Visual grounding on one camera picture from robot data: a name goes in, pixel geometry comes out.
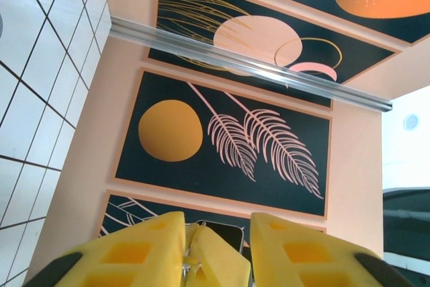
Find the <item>pink crescent shape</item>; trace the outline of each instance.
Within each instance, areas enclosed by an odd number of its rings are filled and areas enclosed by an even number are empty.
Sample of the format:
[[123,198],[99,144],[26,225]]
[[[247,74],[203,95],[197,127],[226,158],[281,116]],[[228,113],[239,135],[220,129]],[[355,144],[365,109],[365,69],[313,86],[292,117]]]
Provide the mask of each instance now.
[[314,63],[314,62],[301,62],[290,66],[289,69],[296,72],[304,72],[304,71],[321,72],[331,77],[334,81],[337,80],[336,71],[326,64]]

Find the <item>orange border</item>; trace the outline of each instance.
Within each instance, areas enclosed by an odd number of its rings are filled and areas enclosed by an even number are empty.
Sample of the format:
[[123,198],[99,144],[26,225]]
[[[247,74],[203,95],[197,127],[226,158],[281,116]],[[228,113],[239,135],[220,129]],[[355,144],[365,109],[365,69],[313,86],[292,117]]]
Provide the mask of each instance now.
[[[309,19],[309,18],[304,17],[302,15],[298,15],[298,14],[292,13],[292,12],[290,12],[288,10],[285,10],[285,9],[282,9],[282,8],[279,8],[279,7],[276,7],[276,6],[273,6],[273,5],[268,5],[268,4],[266,4],[266,3],[262,2],[262,1],[259,1],[259,0],[247,0],[247,1],[252,2],[252,3],[256,3],[256,4],[260,5],[260,6],[263,6],[263,7],[266,7],[266,8],[275,10],[275,11],[278,11],[280,13],[283,13],[285,15],[289,15],[291,17],[294,17],[294,18],[297,18],[297,19],[301,19],[301,20],[306,21],[306,22],[308,22],[310,24],[314,24],[314,25],[318,25],[318,26],[323,27],[323,28],[334,30],[337,33],[347,35],[349,37],[361,40],[361,41],[366,42],[368,44],[373,44],[375,46],[378,46],[380,48],[384,48],[386,50],[391,50],[393,52],[393,54],[391,54],[390,56],[388,56],[385,59],[381,60],[380,62],[372,65],[371,67],[368,67],[366,70],[363,70],[362,72],[359,72],[358,74],[354,75],[353,77],[351,77],[350,79],[346,80],[342,84],[352,81],[353,79],[355,79],[356,77],[360,76],[361,74],[364,74],[364,73],[368,72],[370,69],[378,66],[379,64],[384,63],[389,58],[392,58],[395,55],[401,53],[401,51],[398,50],[398,49],[396,49],[396,48],[391,48],[391,47],[385,46],[385,45],[377,43],[377,42],[372,42],[372,41],[370,41],[370,40],[368,40],[366,38],[360,37],[359,35],[356,35],[356,34],[353,34],[353,33],[347,33],[345,31],[342,31],[342,30],[339,30],[337,28],[334,28],[333,26],[322,24],[322,23],[320,23],[320,22],[318,22],[316,20]],[[156,27],[157,26],[157,13],[158,13],[158,0],[153,0],[152,7],[153,7],[153,15],[151,17],[151,21],[150,21],[151,23],[150,24],[151,24],[151,26]],[[262,89],[260,87],[254,87],[252,85],[247,85],[246,83],[242,83],[242,82],[238,82],[238,81],[232,81],[232,80],[229,80],[229,79],[225,79],[223,77],[219,77],[219,76],[215,76],[215,75],[210,75],[210,74],[207,74],[205,72],[199,72],[199,71],[195,71],[195,70],[188,69],[188,68],[185,68],[185,67],[179,67],[177,65],[173,65],[173,64],[170,64],[170,63],[166,63],[166,62],[162,62],[162,61],[159,61],[159,60],[155,60],[155,59],[149,58],[149,50],[150,50],[150,48],[148,48],[148,47],[146,47],[144,49],[143,60],[146,60],[146,61],[148,61],[150,63],[153,63],[153,64],[156,64],[156,65],[168,67],[168,68],[171,68],[171,69],[179,69],[180,71],[183,71],[183,72],[186,72],[186,73],[191,73],[191,74],[194,74],[194,75],[197,75],[197,76],[201,76],[201,77],[205,76],[205,77],[207,77],[209,79],[213,79],[215,81],[223,80],[224,82],[228,82],[231,85],[236,85],[236,86],[240,85],[240,86],[243,86],[243,87],[245,87],[245,88],[247,88],[249,90],[257,88],[257,89],[263,91],[265,94],[276,95],[276,96],[278,96],[280,98],[287,97],[288,99],[290,99],[290,100],[292,100],[292,101],[294,101],[294,102],[296,102],[298,104],[304,104],[304,105],[309,106],[311,108],[317,108],[317,109],[326,110],[326,111],[333,111],[333,100],[331,100],[331,104],[330,104],[329,107],[322,106],[322,105],[319,105],[319,104],[312,103],[310,101],[305,101],[303,99],[298,99],[296,97],[290,97],[289,95],[286,95],[286,94],[280,94],[280,93],[272,92],[272,91],[269,91],[269,90]]]
[[[315,9],[315,8],[313,8],[313,7],[311,7],[311,6],[307,6],[307,5],[302,4],[302,3],[299,3],[299,2],[297,2],[297,1],[293,1],[293,0],[278,0],[278,1],[283,1],[283,2],[288,3],[288,4],[290,4],[290,5],[294,5],[294,6],[296,6],[297,8],[301,8],[301,9],[310,9],[311,11],[313,11],[313,12],[315,12],[315,13],[319,14],[319,15],[325,16],[326,18],[329,18],[329,19],[330,19],[330,20],[332,20],[332,21],[338,21],[338,22],[342,22],[342,23],[345,23],[345,22],[346,22],[346,23],[347,23],[347,24],[349,24],[350,26],[354,26],[355,28],[359,28],[359,29],[361,29],[361,30],[365,30],[365,31],[370,32],[371,34],[373,34],[373,35],[375,35],[375,36],[383,36],[383,37],[384,37],[385,39],[387,39],[387,40],[392,40],[392,41],[394,41],[394,42],[398,42],[399,44],[400,44],[400,43],[403,43],[403,46],[408,46],[408,47],[410,47],[410,46],[414,46],[414,45],[418,44],[419,42],[422,42],[423,40],[425,40],[425,39],[427,39],[428,37],[430,37],[430,34],[429,34],[429,35],[423,36],[422,38],[420,38],[419,40],[416,40],[416,41],[415,41],[415,42],[413,42],[413,43],[410,43],[410,42],[407,42],[407,41],[405,41],[405,40],[401,40],[400,38],[395,38],[394,36],[390,36],[390,35],[384,34],[384,33],[382,33],[382,32],[379,32],[379,31],[377,31],[377,30],[373,30],[373,29],[371,29],[371,28],[365,27],[365,26],[360,25],[360,24],[358,24],[358,23],[351,22],[351,21],[349,21],[349,20],[347,20],[347,19],[343,19],[343,18],[337,17],[337,16],[335,16],[335,15],[332,15],[331,13],[326,13],[325,11],[321,11],[321,10],[319,10],[319,9]],[[367,43],[370,43],[370,44],[373,44],[373,45],[376,45],[376,46],[379,46],[379,47],[382,47],[382,48],[385,48],[385,49],[391,50],[391,48],[390,48],[389,46],[385,46],[385,45],[383,45],[383,44],[380,44],[380,43],[377,43],[377,42],[373,42],[373,41],[371,41],[371,40],[368,40],[367,38],[361,37],[361,36],[356,35],[356,34],[354,34],[354,33],[349,33],[349,32],[345,32],[345,31],[340,31],[340,29],[337,29],[336,27],[331,26],[331,25],[328,25],[328,24],[322,24],[322,23],[318,23],[318,22],[317,22],[317,24],[319,24],[320,26],[324,26],[324,27],[325,27],[325,26],[329,26],[329,29],[333,29],[333,30],[339,31],[339,33],[341,33],[341,34],[345,34],[345,35],[348,35],[348,36],[352,36],[352,37],[354,37],[354,38],[359,38],[360,40],[363,40],[364,42],[367,42]]]
[[[209,213],[214,213],[214,214],[222,214],[222,215],[227,215],[227,216],[234,216],[237,218],[251,218],[250,214],[245,214],[245,213],[238,213],[238,212],[231,212],[231,211],[225,211],[225,210],[219,210],[216,208],[208,208],[205,206],[200,206],[200,205],[194,205],[194,204],[188,204],[188,203],[182,203],[182,202],[176,202],[176,201],[170,201],[170,200],[165,200],[162,198],[155,198],[149,195],[139,195],[139,194],[133,194],[133,193],[127,193],[127,192],[121,192],[121,191],[117,191],[117,190],[106,190],[104,197],[103,197],[103,202],[102,202],[102,209],[100,212],[100,217],[99,220],[97,221],[97,228],[96,228],[96,232],[94,232],[94,237],[98,237],[99,236],[99,232],[101,229],[101,225],[103,224],[103,219],[105,216],[105,211],[108,207],[108,202],[109,202],[109,197],[111,195],[116,195],[116,196],[123,196],[125,198],[136,198],[138,200],[143,200],[143,201],[147,201],[147,202],[154,202],[154,203],[159,203],[159,204],[166,204],[166,205],[170,205],[170,206],[177,206],[180,208],[189,208],[191,210],[199,210],[199,211],[203,211],[203,212],[209,212]],[[300,223],[306,227],[315,229],[315,230],[319,230],[322,231],[323,233],[327,233],[327,228],[324,227],[318,227],[315,225],[311,225],[311,224],[304,224],[304,223]]]
[[[150,73],[154,73],[156,75],[161,75],[161,76],[164,76],[164,77],[170,77],[172,79],[176,79],[176,80],[179,80],[179,81],[191,82],[191,83],[193,83],[195,85],[199,85],[199,86],[202,86],[202,87],[207,87],[209,89],[215,89],[215,90],[218,90],[218,91],[224,91],[224,89],[221,88],[221,87],[219,87],[219,86],[209,85],[207,83],[204,83],[203,81],[196,81],[196,80],[193,80],[192,78],[188,78],[188,77],[180,77],[180,76],[177,76],[177,75],[172,75],[171,73],[168,73],[168,72],[156,71],[156,70],[154,70],[152,68],[141,68],[140,73],[141,73],[142,77],[143,77],[144,71],[147,71],[147,72],[150,72]],[[289,110],[301,112],[303,114],[308,114],[308,115],[311,115],[311,116],[316,116],[316,117],[319,117],[319,118],[322,118],[322,119],[325,119],[325,120],[329,121],[329,146],[328,146],[328,149],[327,149],[328,151],[327,151],[327,174],[326,174],[326,190],[325,190],[325,213],[324,213],[323,216],[314,215],[314,214],[307,214],[307,213],[293,211],[293,210],[283,210],[283,209],[274,208],[274,207],[271,207],[271,206],[264,206],[264,205],[253,204],[253,203],[248,203],[248,202],[240,202],[240,201],[236,201],[236,200],[229,200],[229,199],[226,199],[226,198],[219,198],[219,197],[208,196],[208,195],[203,195],[203,194],[199,194],[199,193],[186,192],[186,191],[176,190],[176,189],[173,189],[173,188],[164,188],[164,187],[161,187],[161,186],[154,186],[154,185],[151,185],[151,184],[138,183],[138,182],[130,181],[130,180],[127,180],[127,179],[117,178],[116,177],[116,169],[118,168],[118,165],[119,165],[119,162],[120,162],[122,148],[123,148],[125,140],[126,140],[126,135],[127,135],[127,131],[128,131],[128,125],[129,125],[130,119],[132,117],[132,113],[133,113],[133,109],[134,109],[134,102],[136,102],[136,98],[137,98],[137,95],[138,95],[138,89],[139,89],[139,87],[140,87],[140,82],[136,82],[136,88],[134,90],[134,95],[132,96],[133,101],[130,104],[130,109],[128,110],[128,113],[127,113],[127,119],[126,119],[127,120],[127,124],[124,125],[122,134],[120,136],[120,138],[121,138],[121,141],[120,141],[121,145],[120,145],[120,147],[118,147],[118,151],[116,153],[116,156],[115,156],[115,159],[114,159],[114,163],[113,163],[114,167],[112,168],[112,175],[111,175],[111,178],[112,178],[113,182],[117,182],[117,183],[121,183],[121,184],[126,184],[126,185],[129,185],[129,186],[136,186],[136,187],[140,187],[140,188],[157,189],[157,190],[168,192],[168,193],[175,194],[175,195],[186,196],[186,197],[191,198],[191,199],[192,198],[197,198],[197,197],[200,197],[200,198],[201,197],[205,197],[206,199],[210,199],[210,200],[213,200],[213,201],[216,201],[216,202],[221,202],[223,204],[241,205],[241,206],[248,206],[248,207],[251,207],[251,208],[255,207],[256,205],[258,205],[258,208],[260,210],[265,210],[267,212],[271,212],[271,211],[275,210],[277,212],[281,212],[281,213],[284,213],[284,214],[287,214],[287,215],[288,214],[295,214],[295,215],[298,215],[298,216],[305,216],[305,217],[308,217],[308,218],[316,218],[316,219],[322,219],[323,218],[324,220],[327,219],[328,206],[329,206],[328,196],[329,196],[329,182],[330,182],[329,179],[330,179],[330,160],[331,160],[332,117],[331,116],[324,116],[322,114],[317,114],[317,113],[313,113],[313,112],[308,112],[306,110],[303,110],[303,109],[300,109],[300,108],[295,108],[295,107],[292,107],[292,106],[289,106],[289,105],[286,105],[286,104],[280,104],[276,100],[264,100],[264,99],[261,99],[261,98],[259,98],[257,96],[252,96],[252,95],[247,95],[245,93],[241,93],[240,91],[230,91],[230,93],[232,93],[234,95],[241,96],[241,97],[245,97],[245,98],[248,98],[248,99],[253,99],[253,100],[256,100],[256,101],[260,101],[260,102],[264,102],[264,103],[267,103],[267,104],[271,104],[271,105],[274,105],[274,106],[277,106],[277,107],[280,107],[280,108],[285,108],[285,109],[289,109]]]

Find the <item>peach circle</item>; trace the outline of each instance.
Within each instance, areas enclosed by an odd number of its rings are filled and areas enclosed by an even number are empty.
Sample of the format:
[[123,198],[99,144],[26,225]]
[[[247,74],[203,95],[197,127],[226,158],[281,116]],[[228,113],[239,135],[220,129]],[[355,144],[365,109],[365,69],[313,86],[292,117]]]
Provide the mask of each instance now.
[[302,53],[302,41],[296,31],[276,18],[258,15],[224,22],[214,34],[214,45],[280,67],[293,63]]

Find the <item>round light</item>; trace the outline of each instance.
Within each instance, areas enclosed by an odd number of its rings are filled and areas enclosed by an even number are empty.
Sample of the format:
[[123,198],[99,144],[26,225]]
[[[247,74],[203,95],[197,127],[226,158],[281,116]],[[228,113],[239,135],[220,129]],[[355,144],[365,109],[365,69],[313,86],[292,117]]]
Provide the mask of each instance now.
[[403,120],[403,128],[407,131],[414,130],[419,124],[419,118],[416,114],[410,114]]

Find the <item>rectangular frame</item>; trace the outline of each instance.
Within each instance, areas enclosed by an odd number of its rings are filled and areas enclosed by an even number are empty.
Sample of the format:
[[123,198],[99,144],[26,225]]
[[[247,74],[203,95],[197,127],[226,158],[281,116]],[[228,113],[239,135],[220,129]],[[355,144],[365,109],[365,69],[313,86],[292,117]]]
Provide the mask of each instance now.
[[[169,206],[177,206],[180,208],[189,208],[192,210],[199,210],[202,212],[209,212],[209,213],[214,213],[214,214],[222,214],[222,215],[233,216],[233,217],[237,217],[237,218],[246,218],[246,219],[251,218],[250,214],[245,214],[245,213],[239,213],[239,212],[233,212],[233,211],[227,211],[227,210],[219,210],[219,209],[215,209],[215,208],[200,206],[197,204],[188,204],[188,203],[183,203],[183,202],[170,201],[170,200],[165,200],[162,198],[156,198],[156,197],[149,196],[149,195],[127,193],[127,192],[122,192],[122,191],[117,191],[117,190],[106,190],[104,197],[103,197],[103,200],[101,202],[101,212],[100,212],[99,218],[97,219],[97,226],[96,226],[95,232],[93,234],[94,238],[99,237],[101,225],[103,224],[103,219],[105,216],[105,210],[108,207],[108,202],[109,202],[109,198],[111,195],[121,196],[121,197],[125,197],[125,198],[130,197],[130,198],[135,198],[135,199],[139,199],[139,200],[145,200],[147,202],[166,204]],[[314,226],[314,225],[310,225],[310,224],[303,224],[303,223],[301,223],[301,224],[306,226],[306,227],[309,227],[309,228],[312,228],[312,229],[315,229],[318,231],[322,231],[323,233],[327,233],[327,228],[318,227],[318,226]]]
[[[304,5],[304,4],[299,3],[299,2],[297,2],[297,1],[293,1],[293,0],[277,0],[277,1],[283,1],[283,2],[288,3],[288,4],[290,4],[290,5],[296,6],[296,7],[300,8],[300,9],[305,9],[305,10],[311,11],[311,12],[313,12],[313,13],[317,13],[317,14],[319,14],[319,15],[323,16],[325,19],[329,19],[329,20],[331,20],[332,22],[335,22],[335,23],[338,23],[338,24],[345,24],[345,23],[346,23],[346,24],[348,24],[348,25],[350,25],[350,26],[353,26],[354,28],[360,29],[360,30],[361,30],[361,31],[363,31],[363,32],[367,32],[367,33],[373,34],[373,35],[375,35],[375,36],[377,36],[377,37],[383,37],[383,38],[387,39],[389,42],[395,42],[395,43],[397,43],[397,44],[399,45],[399,47],[405,47],[405,49],[407,49],[408,47],[412,47],[412,46],[414,46],[414,45],[417,45],[418,43],[420,43],[420,42],[422,42],[422,41],[424,41],[424,40],[426,40],[426,39],[430,38],[430,34],[429,34],[429,35],[427,35],[427,36],[422,37],[421,39],[418,39],[418,40],[417,40],[417,41],[415,41],[415,42],[410,43],[410,42],[407,42],[407,41],[405,41],[405,40],[401,40],[400,38],[395,38],[394,36],[391,36],[391,35],[388,35],[388,34],[384,34],[384,33],[379,32],[379,31],[377,31],[377,30],[373,30],[373,29],[371,29],[371,28],[369,28],[369,27],[365,27],[365,26],[363,26],[363,25],[359,25],[359,24],[357,24],[357,23],[354,23],[354,22],[351,22],[351,21],[349,21],[349,20],[346,20],[346,19],[343,19],[343,18],[337,17],[337,16],[332,15],[332,14],[330,14],[330,13],[326,13],[326,12],[324,12],[324,11],[321,11],[321,10],[318,10],[318,9],[315,9],[315,8],[312,8],[312,7],[310,7],[310,6]],[[375,45],[378,45],[378,46],[384,47],[384,48],[386,48],[386,49],[393,50],[393,51],[395,52],[395,54],[396,54],[396,53],[398,54],[398,52],[402,52],[402,50],[399,50],[399,49],[397,49],[397,48],[391,48],[391,47],[389,47],[389,46],[385,46],[385,45],[383,45],[383,44],[380,44],[380,43],[377,43],[377,42],[373,42],[373,41],[369,40],[368,38],[358,36],[358,35],[356,35],[356,34],[354,34],[354,33],[343,31],[343,30],[341,30],[341,29],[339,29],[339,28],[336,28],[336,27],[335,27],[335,26],[333,26],[333,25],[323,24],[323,23],[320,23],[320,22],[315,21],[315,20],[313,20],[313,19],[305,18],[305,17],[303,17],[303,16],[301,16],[301,15],[297,15],[297,17],[301,17],[301,19],[308,20],[309,22],[314,22],[314,24],[318,24],[318,25],[320,25],[320,26],[323,26],[323,27],[326,27],[326,28],[330,28],[330,29],[332,29],[332,30],[336,30],[336,31],[338,31],[338,32],[340,32],[340,33],[342,33],[342,34],[345,34],[345,35],[348,35],[348,36],[351,36],[351,37],[354,37],[354,38],[357,38],[357,39],[363,40],[363,41],[365,41],[365,42],[369,42],[369,43],[371,43],[371,44],[375,44]]]
[[[195,85],[200,85],[203,87],[207,87],[210,89],[214,89],[217,91],[224,91],[224,89],[220,86],[216,86],[216,85],[212,85],[209,83],[205,83],[203,81],[196,81],[195,79],[193,79],[192,77],[185,77],[185,76],[179,76],[179,75],[173,75],[171,73],[168,72],[164,72],[164,71],[160,71],[160,70],[156,70],[150,67],[142,67],[140,69],[140,76],[139,76],[139,80],[141,80],[143,78],[143,74],[144,72],[150,72],[156,75],[160,75],[160,76],[164,76],[164,77],[170,77],[173,79],[176,79],[178,81],[183,81],[183,82],[191,82]],[[128,127],[129,127],[129,123],[132,117],[132,113],[133,113],[133,109],[134,109],[134,104],[136,102],[136,98],[138,95],[138,90],[140,87],[140,82],[136,83],[136,87],[134,89],[134,93],[132,94],[132,96],[130,96],[130,107],[129,107],[129,111],[126,114],[126,118],[124,120],[124,125],[123,125],[123,130],[122,130],[122,134],[120,135],[120,141],[118,143],[118,148],[117,148],[117,153],[114,159],[114,167],[112,168],[112,181],[122,184],[122,185],[127,185],[127,186],[136,186],[136,187],[140,187],[140,188],[146,188],[146,189],[156,189],[159,191],[163,191],[163,192],[167,192],[169,194],[175,194],[178,196],[182,196],[184,198],[203,198],[205,197],[206,199],[218,202],[218,203],[223,203],[225,205],[237,205],[237,206],[247,206],[249,208],[254,208],[256,209],[256,207],[258,208],[259,212],[267,212],[270,213],[271,211],[276,211],[276,212],[281,212],[283,214],[295,214],[298,216],[303,216],[303,217],[308,217],[308,218],[316,218],[316,219],[327,219],[327,214],[328,214],[328,197],[329,197],[329,187],[330,187],[330,166],[331,166],[331,135],[332,135],[332,129],[333,129],[333,125],[332,125],[332,121],[333,118],[331,116],[326,116],[324,114],[317,114],[314,112],[309,112],[306,111],[304,109],[300,109],[300,108],[296,108],[294,106],[289,106],[286,104],[280,104],[279,102],[276,101],[276,99],[274,98],[274,100],[266,100],[266,99],[261,99],[258,96],[252,96],[252,95],[247,95],[246,93],[241,93],[240,91],[228,91],[229,93],[233,94],[233,95],[239,95],[241,97],[245,97],[248,99],[253,99],[256,101],[260,101],[266,104],[271,104],[274,106],[278,106],[281,108],[285,108],[285,109],[289,109],[289,110],[294,110],[296,112],[300,112],[303,114],[307,114],[307,115],[311,115],[311,116],[316,116],[319,118],[323,118],[329,121],[329,142],[328,142],[328,152],[327,152],[327,174],[326,174],[326,190],[325,190],[325,213],[323,216],[319,216],[319,215],[315,215],[315,214],[307,214],[307,213],[303,213],[303,212],[298,212],[298,211],[293,211],[293,210],[284,210],[284,209],[280,209],[280,208],[274,208],[272,206],[264,206],[261,204],[254,204],[254,203],[249,203],[249,202],[241,202],[241,201],[236,201],[236,200],[229,200],[227,198],[220,198],[220,197],[216,197],[216,196],[208,196],[208,195],[204,195],[204,194],[200,194],[200,193],[193,193],[193,192],[187,192],[187,191],[181,191],[181,190],[176,190],[173,188],[165,188],[165,187],[161,187],[161,186],[156,186],[156,185],[152,185],[152,184],[147,184],[147,183],[138,183],[135,181],[130,181],[127,179],[121,179],[121,178],[117,178],[116,177],[116,170],[118,168],[119,162],[120,162],[120,157],[122,154],[122,149],[126,140],[126,135],[127,135],[127,131],[128,131]]]
[[[386,49],[386,50],[390,50],[390,51],[393,52],[392,55],[386,57],[385,59],[381,60],[380,62],[378,62],[378,63],[376,63],[374,65],[372,65],[371,67],[368,67],[366,70],[358,73],[357,75],[354,75],[352,78],[346,80],[346,82],[344,82],[342,84],[346,84],[346,83],[354,80],[356,77],[360,76],[361,74],[364,74],[364,73],[368,72],[369,70],[377,67],[379,64],[382,64],[383,62],[387,61],[388,59],[390,59],[390,58],[396,56],[397,54],[401,53],[401,51],[399,49],[397,49],[397,48],[392,48],[392,47],[389,47],[389,46],[385,46],[385,45],[383,45],[381,43],[373,42],[371,40],[368,40],[368,39],[366,39],[364,37],[355,35],[353,33],[347,33],[347,32],[345,32],[343,30],[340,30],[339,28],[334,28],[333,26],[330,26],[328,24],[322,24],[322,23],[320,23],[320,22],[318,22],[318,21],[316,21],[314,19],[310,19],[310,18],[304,17],[303,15],[298,15],[298,14],[293,13],[291,11],[288,11],[286,9],[282,9],[281,7],[273,6],[273,5],[264,3],[264,2],[262,2],[260,0],[245,0],[245,1],[249,1],[249,2],[255,3],[255,4],[260,5],[262,7],[266,7],[266,8],[272,9],[274,11],[278,11],[278,12],[280,12],[282,14],[292,16],[292,17],[294,17],[296,19],[301,19],[301,20],[306,21],[306,22],[308,22],[310,24],[314,24],[314,25],[320,26],[322,28],[327,28],[327,29],[333,30],[333,31],[335,31],[337,33],[340,33],[340,34],[343,34],[343,35],[355,38],[357,40],[361,40],[363,42],[367,42],[368,44],[372,44],[374,46],[379,46],[380,48],[383,48],[383,49]],[[158,0],[153,0],[152,6],[153,6],[153,8],[152,8],[153,14],[152,14],[151,19],[150,19],[151,20],[150,21],[151,22],[150,25],[152,27],[156,27],[157,26]],[[162,61],[159,61],[159,60],[155,60],[155,59],[149,57],[149,51],[150,51],[149,47],[146,47],[144,49],[143,60],[146,60],[146,61],[148,61],[148,62],[150,62],[152,64],[156,64],[156,65],[159,65],[159,66],[167,67],[167,68],[170,68],[170,69],[177,69],[178,71],[184,71],[184,72],[190,73],[192,75],[196,75],[196,76],[199,76],[199,77],[206,77],[208,79],[212,79],[212,80],[215,80],[215,81],[221,81],[222,80],[223,82],[229,83],[231,85],[240,86],[240,87],[243,87],[244,89],[248,89],[249,91],[255,91],[255,89],[258,89],[259,91],[262,91],[266,95],[273,95],[273,96],[276,96],[276,97],[278,97],[280,99],[281,98],[282,99],[288,98],[292,102],[296,102],[297,104],[304,104],[304,105],[309,106],[311,108],[316,108],[316,109],[320,109],[320,110],[324,110],[324,111],[329,111],[329,112],[333,111],[333,100],[331,100],[330,106],[322,106],[320,104],[316,104],[316,103],[313,103],[313,102],[310,102],[310,101],[305,101],[305,100],[302,100],[302,99],[298,99],[296,97],[291,97],[291,96],[286,95],[286,94],[280,94],[280,93],[272,92],[272,91],[269,91],[269,90],[266,90],[266,89],[262,89],[260,87],[254,87],[252,85],[247,85],[246,83],[241,83],[241,82],[237,82],[237,81],[225,79],[223,77],[217,77],[215,75],[210,75],[210,74],[207,74],[207,73],[204,73],[204,72],[199,72],[199,71],[196,71],[196,70],[193,70],[193,69],[188,69],[188,68],[185,68],[185,67],[180,67],[180,66],[173,65],[173,64],[170,64],[170,63],[166,63],[166,62],[162,62]]]

